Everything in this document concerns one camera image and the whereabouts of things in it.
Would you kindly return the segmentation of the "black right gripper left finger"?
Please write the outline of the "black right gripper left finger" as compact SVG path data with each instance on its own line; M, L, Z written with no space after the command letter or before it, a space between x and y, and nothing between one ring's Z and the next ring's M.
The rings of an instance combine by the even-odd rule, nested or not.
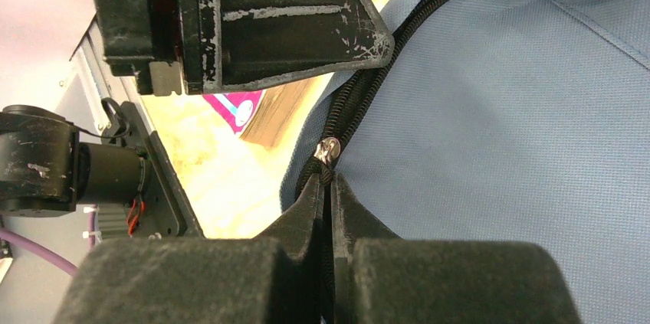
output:
M251 239L127 238L82 262L57 323L319 323L324 187Z

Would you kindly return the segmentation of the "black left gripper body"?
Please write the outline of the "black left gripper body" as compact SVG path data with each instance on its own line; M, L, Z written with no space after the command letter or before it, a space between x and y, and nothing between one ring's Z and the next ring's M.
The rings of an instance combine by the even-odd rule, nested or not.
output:
M182 93L176 0L94 0L103 59L142 95Z

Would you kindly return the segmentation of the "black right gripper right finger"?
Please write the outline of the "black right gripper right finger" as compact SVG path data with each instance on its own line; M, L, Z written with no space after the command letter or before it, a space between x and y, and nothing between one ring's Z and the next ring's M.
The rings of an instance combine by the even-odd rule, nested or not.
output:
M336 323L578 323L553 258L512 241L409 241L330 186Z

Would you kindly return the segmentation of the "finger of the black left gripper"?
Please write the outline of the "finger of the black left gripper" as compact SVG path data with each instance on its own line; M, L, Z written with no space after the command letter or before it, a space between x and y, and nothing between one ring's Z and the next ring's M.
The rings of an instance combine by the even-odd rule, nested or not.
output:
M188 95L380 67L394 47L371 0L178 0Z

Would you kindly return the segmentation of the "blue fabric backpack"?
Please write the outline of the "blue fabric backpack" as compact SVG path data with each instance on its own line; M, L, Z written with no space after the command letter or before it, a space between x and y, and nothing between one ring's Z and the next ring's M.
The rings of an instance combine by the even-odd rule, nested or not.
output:
M649 0L450 0L336 167L399 236L526 241L585 323L649 321Z

